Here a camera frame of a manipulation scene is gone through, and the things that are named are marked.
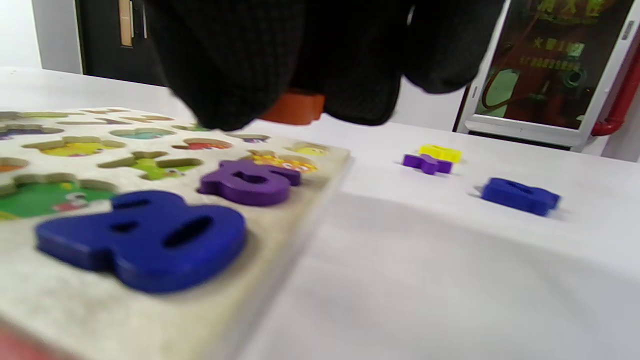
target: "door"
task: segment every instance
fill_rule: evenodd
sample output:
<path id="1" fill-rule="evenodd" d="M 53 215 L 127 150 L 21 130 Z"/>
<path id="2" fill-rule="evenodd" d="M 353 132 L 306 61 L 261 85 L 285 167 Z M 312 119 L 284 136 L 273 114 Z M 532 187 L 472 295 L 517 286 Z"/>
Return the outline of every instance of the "door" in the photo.
<path id="1" fill-rule="evenodd" d="M 633 0 L 511 0 L 458 131 L 579 150 L 640 18 Z"/>
<path id="2" fill-rule="evenodd" d="M 84 73 L 162 85 L 140 0 L 77 0 Z"/>

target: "white wall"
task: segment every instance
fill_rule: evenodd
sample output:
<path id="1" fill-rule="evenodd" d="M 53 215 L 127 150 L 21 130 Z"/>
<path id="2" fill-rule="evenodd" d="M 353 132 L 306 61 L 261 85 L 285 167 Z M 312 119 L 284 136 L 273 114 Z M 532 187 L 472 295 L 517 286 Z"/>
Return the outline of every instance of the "white wall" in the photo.
<path id="1" fill-rule="evenodd" d="M 403 79 L 396 113 L 391 121 L 452 131 L 464 93 L 465 89 L 445 95 L 427 94 Z"/>
<path id="2" fill-rule="evenodd" d="M 602 156 L 640 162 L 640 92 L 636 92 L 625 124 L 610 136 Z"/>
<path id="3" fill-rule="evenodd" d="M 42 67 L 31 0 L 0 0 L 0 66 Z"/>
<path id="4" fill-rule="evenodd" d="M 31 2 L 35 14 L 42 68 L 82 74 L 75 0 L 31 0 Z"/>

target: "puzzle piece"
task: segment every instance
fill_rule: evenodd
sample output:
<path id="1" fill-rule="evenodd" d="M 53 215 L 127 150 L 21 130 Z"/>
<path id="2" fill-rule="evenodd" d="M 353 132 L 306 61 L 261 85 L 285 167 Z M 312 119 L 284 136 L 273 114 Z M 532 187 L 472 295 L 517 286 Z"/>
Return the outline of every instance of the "puzzle piece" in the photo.
<path id="1" fill-rule="evenodd" d="M 449 149 L 437 145 L 424 145 L 420 148 L 419 154 L 429 155 L 438 160 L 459 163 L 462 160 L 462 152 L 456 149 Z"/>
<path id="2" fill-rule="evenodd" d="M 246 243 L 242 214 L 188 206 L 174 193 L 133 192 L 110 213 L 57 218 L 36 228 L 38 249 L 70 265 L 112 271 L 147 293 L 180 291 L 226 269 Z"/>
<path id="3" fill-rule="evenodd" d="M 198 192 L 243 205 L 270 206 L 286 201 L 289 188 L 300 183 L 301 174 L 295 170 L 257 165 L 251 160 L 227 160 L 202 177 Z"/>
<path id="4" fill-rule="evenodd" d="M 420 169 L 423 173 L 435 175 L 437 172 L 451 174 L 453 163 L 445 160 L 437 160 L 429 155 L 404 155 L 402 165 Z"/>
<path id="5" fill-rule="evenodd" d="M 560 196 L 541 188 L 493 177 L 482 190 L 484 200 L 526 211 L 541 217 L 556 209 Z"/>

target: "red pipe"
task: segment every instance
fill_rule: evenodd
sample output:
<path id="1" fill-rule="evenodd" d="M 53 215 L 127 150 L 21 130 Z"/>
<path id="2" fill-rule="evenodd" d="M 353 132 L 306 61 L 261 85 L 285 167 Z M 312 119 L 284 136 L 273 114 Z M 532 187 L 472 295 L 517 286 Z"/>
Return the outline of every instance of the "red pipe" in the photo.
<path id="1" fill-rule="evenodd" d="M 611 135 L 620 130 L 622 124 L 625 123 L 627 112 L 631 107 L 631 103 L 634 101 L 636 91 L 640 85 L 640 46 L 636 47 L 636 53 L 634 54 L 631 68 L 627 72 L 618 96 L 611 106 L 609 116 L 604 121 L 596 122 L 591 130 L 593 136 L 605 136 Z"/>

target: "cartoon illustration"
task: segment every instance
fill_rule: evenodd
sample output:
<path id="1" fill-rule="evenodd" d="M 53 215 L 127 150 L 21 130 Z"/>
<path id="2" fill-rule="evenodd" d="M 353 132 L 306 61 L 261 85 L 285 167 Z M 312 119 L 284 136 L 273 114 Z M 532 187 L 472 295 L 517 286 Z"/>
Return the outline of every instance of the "cartoon illustration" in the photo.
<path id="1" fill-rule="evenodd" d="M 0 121 L 20 119 L 60 119 L 71 115 L 84 115 L 83 113 L 61 113 L 55 111 L 21 113 L 18 111 L 0 111 Z"/>
<path id="2" fill-rule="evenodd" d="M 100 154 L 106 150 L 116 149 L 116 147 L 105 146 L 99 142 L 69 142 L 61 147 L 53 149 L 40 149 L 40 152 L 51 156 L 66 156 L 77 158 L 80 156 L 91 156 Z"/>
<path id="3" fill-rule="evenodd" d="M 0 165 L 0 172 L 9 172 L 22 169 L 22 166 L 18 165 Z"/>
<path id="4" fill-rule="evenodd" d="M 16 192 L 0 196 L 0 222 L 86 208 L 113 196 L 112 191 L 85 188 L 75 181 L 19 184 Z"/>
<path id="5" fill-rule="evenodd" d="M 126 113 L 129 110 L 122 110 L 122 109 L 106 109 L 106 110 L 82 110 L 85 113 L 92 113 L 92 114 L 98 114 L 98 115 L 107 115 L 110 113 Z"/>
<path id="6" fill-rule="evenodd" d="M 312 156 L 324 156 L 329 153 L 329 150 L 326 147 L 320 146 L 320 145 L 314 145 L 312 143 L 296 144 L 293 147 L 287 147 L 285 149 L 297 152 L 298 154 L 312 155 Z"/>
<path id="7" fill-rule="evenodd" d="M 180 150 L 224 150 L 233 147 L 231 143 L 213 139 L 187 139 L 184 143 L 187 145 L 174 145 L 173 148 Z"/>
<path id="8" fill-rule="evenodd" d="M 182 125 L 174 125 L 172 126 L 174 129 L 183 130 L 183 131 L 198 131 L 198 132 L 208 132 L 211 131 L 209 129 L 205 129 L 200 126 L 200 124 L 192 123 L 190 126 L 182 126 Z"/>
<path id="9" fill-rule="evenodd" d="M 94 120 L 98 120 L 98 121 L 59 121 L 56 124 L 60 124 L 60 125 L 129 125 L 128 122 L 109 119 L 107 117 L 97 117 Z"/>
<path id="10" fill-rule="evenodd" d="M 184 173 L 198 167 L 199 165 L 182 165 L 176 167 L 160 167 L 154 159 L 137 159 L 132 168 L 144 171 L 146 174 L 142 176 L 146 180 L 162 180 L 167 177 L 180 177 Z"/>
<path id="11" fill-rule="evenodd" d="M 252 154 L 250 158 L 254 163 L 258 165 L 273 165 L 277 167 L 289 168 L 291 170 L 299 171 L 303 174 L 309 174 L 315 172 L 317 167 L 310 164 L 305 158 L 293 157 L 280 157 L 273 151 L 256 151 L 249 150 Z"/>
<path id="12" fill-rule="evenodd" d="M 162 129 L 136 129 L 136 130 L 114 130 L 110 132 L 113 136 L 120 138 L 135 139 L 135 140 L 153 140 L 160 139 L 165 136 L 175 134 L 173 131 Z"/>
<path id="13" fill-rule="evenodd" d="M 126 138 L 126 139 L 153 140 L 153 139 L 160 139 L 161 137 L 166 136 L 166 134 L 155 133 L 153 131 L 147 131 L 147 132 L 143 132 L 143 133 L 122 134 L 122 135 L 116 135 L 116 136 L 119 136 L 121 138 Z"/>
<path id="14" fill-rule="evenodd" d="M 11 140 L 18 135 L 46 135 L 61 133 L 62 129 L 52 127 L 42 127 L 39 125 L 22 126 L 18 124 L 8 124 L 0 126 L 0 141 Z"/>
<path id="15" fill-rule="evenodd" d="M 143 171 L 140 176 L 145 180 L 162 180 L 168 177 L 184 176 L 184 173 L 199 167 L 202 161 L 198 159 L 170 159 L 156 161 L 156 158 L 167 155 L 166 152 L 134 152 L 133 156 L 98 165 L 99 168 L 131 167 Z"/>
<path id="16" fill-rule="evenodd" d="M 0 172 L 20 170 L 29 165 L 29 162 L 16 158 L 0 158 Z"/>
<path id="17" fill-rule="evenodd" d="M 120 118 L 121 119 L 125 119 L 125 120 L 136 121 L 136 122 L 144 122 L 144 123 L 149 123 L 149 122 L 152 122 L 152 121 L 173 121 L 173 120 L 175 120 L 174 118 L 166 117 L 166 116 L 160 116 L 160 115 L 140 115 L 139 117 L 121 116 Z"/>
<path id="18" fill-rule="evenodd" d="M 232 138 L 240 139 L 246 143 L 266 143 L 271 137 L 266 135 L 257 135 L 257 134 L 225 134 Z"/>
<path id="19" fill-rule="evenodd" d="M 82 192 L 68 193 L 65 196 L 68 201 L 53 206 L 53 210 L 58 213 L 86 208 L 89 202 L 86 200 L 86 194 Z"/>

